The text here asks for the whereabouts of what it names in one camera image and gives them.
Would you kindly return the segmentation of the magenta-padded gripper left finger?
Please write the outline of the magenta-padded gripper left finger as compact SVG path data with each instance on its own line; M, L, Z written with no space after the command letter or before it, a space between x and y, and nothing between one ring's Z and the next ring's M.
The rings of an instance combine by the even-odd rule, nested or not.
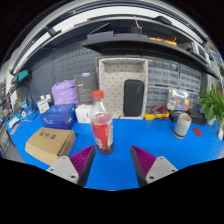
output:
M95 146L91 145L71 157L61 156L47 171L81 187L85 187L94 157Z

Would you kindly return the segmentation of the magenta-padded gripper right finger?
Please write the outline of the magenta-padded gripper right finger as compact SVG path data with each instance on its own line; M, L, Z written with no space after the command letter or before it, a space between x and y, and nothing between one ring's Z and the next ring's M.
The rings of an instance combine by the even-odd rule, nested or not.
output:
M131 146L131 158L140 187L178 171L165 157L155 157L134 145Z

